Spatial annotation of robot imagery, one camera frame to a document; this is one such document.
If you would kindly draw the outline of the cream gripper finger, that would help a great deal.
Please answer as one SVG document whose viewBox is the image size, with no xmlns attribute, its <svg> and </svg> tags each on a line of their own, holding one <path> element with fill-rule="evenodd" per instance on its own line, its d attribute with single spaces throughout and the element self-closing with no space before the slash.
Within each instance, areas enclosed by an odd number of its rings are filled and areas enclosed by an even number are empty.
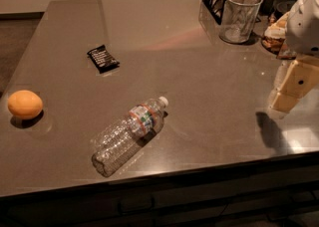
<svg viewBox="0 0 319 227">
<path fill-rule="evenodd" d="M 288 114 L 298 102 L 319 84 L 319 60 L 283 61 L 278 68 L 269 107 Z"/>
</svg>

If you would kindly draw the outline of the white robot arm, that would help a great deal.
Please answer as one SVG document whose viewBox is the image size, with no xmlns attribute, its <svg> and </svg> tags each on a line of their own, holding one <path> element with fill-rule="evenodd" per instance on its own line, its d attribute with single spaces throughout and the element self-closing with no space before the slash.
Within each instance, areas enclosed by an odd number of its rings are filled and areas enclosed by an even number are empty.
<svg viewBox="0 0 319 227">
<path fill-rule="evenodd" d="M 269 107 L 288 114 L 319 84 L 319 0 L 297 0 L 286 23 L 286 45 L 296 53 L 279 67 Z"/>
</svg>

